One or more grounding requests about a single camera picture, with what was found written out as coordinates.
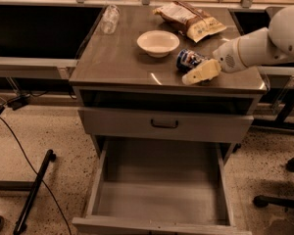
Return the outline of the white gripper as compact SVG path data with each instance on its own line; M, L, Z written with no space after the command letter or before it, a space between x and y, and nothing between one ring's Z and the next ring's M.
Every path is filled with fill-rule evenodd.
M192 85L204 80L211 80L223 70L234 73L246 70L239 56L239 38L223 43L213 52L215 59L204 61L182 77L185 85Z

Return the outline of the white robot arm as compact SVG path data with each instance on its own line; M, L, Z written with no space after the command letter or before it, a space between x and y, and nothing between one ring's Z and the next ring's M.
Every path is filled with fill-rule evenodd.
M202 59L182 77L185 85L211 80L221 71L234 73L258 65L294 62L294 6L280 9L268 27L234 38Z

